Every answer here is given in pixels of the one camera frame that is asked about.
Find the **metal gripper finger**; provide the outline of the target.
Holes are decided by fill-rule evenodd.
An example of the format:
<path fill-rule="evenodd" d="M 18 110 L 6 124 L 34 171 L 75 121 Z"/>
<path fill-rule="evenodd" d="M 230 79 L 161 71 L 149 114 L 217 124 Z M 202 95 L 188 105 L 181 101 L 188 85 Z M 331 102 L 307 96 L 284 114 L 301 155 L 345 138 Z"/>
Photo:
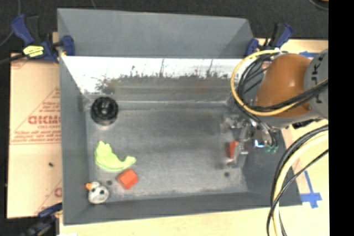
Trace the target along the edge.
<path fill-rule="evenodd" d="M 228 155 L 230 160 L 227 162 L 227 166 L 244 166 L 248 150 L 244 146 L 230 148 Z"/>
<path fill-rule="evenodd" d="M 229 130 L 241 129 L 244 126 L 244 118 L 239 116 L 226 117 L 220 124 L 220 133 L 226 134 Z"/>

